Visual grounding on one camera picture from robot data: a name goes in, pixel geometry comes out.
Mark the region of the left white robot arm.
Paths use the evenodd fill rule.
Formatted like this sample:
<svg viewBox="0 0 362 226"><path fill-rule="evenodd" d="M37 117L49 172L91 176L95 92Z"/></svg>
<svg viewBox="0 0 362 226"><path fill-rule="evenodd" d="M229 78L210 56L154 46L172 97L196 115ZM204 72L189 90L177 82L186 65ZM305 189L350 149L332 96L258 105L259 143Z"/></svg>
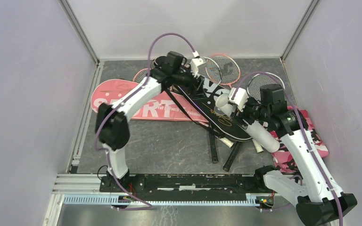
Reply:
<svg viewBox="0 0 362 226"><path fill-rule="evenodd" d="M101 103L95 128L95 143L102 144L108 160L108 173L113 177L111 186L118 192L129 187L126 177L129 168L126 165L124 147L130 139L129 121L133 115L150 99L173 85L200 88L202 79L198 74L206 61L197 52L190 62L174 51L170 51L161 63L150 68L146 77L134 89L113 104Z"/></svg>

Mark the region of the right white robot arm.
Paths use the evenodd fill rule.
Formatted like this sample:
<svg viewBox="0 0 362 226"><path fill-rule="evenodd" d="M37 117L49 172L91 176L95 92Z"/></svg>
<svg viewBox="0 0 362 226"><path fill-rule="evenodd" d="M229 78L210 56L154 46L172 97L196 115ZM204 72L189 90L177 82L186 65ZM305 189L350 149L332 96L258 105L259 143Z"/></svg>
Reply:
<svg viewBox="0 0 362 226"><path fill-rule="evenodd" d="M317 151L308 124L278 84L260 88L261 100L250 100L247 91L233 88L229 101L236 104L235 118L247 133L267 150L283 143L291 153L304 185L299 185L280 171L263 167L253 180L259 192L271 189L288 200L306 226L318 226L335 220L343 225L344 216L357 205L332 177Z"/></svg>

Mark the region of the white shuttlecock tube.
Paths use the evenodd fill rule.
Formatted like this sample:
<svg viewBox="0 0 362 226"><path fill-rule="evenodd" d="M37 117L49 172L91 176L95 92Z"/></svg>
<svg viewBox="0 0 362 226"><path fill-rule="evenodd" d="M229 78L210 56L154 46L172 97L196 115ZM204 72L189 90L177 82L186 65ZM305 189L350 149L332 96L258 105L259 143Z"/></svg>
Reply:
<svg viewBox="0 0 362 226"><path fill-rule="evenodd" d="M228 117L231 117L231 114L235 113L237 109L235 105L229 104L228 94L221 94L217 98L215 106ZM279 150L280 143L258 121L254 121L251 124L248 123L246 126L241 125L241 127L268 152L274 153Z"/></svg>

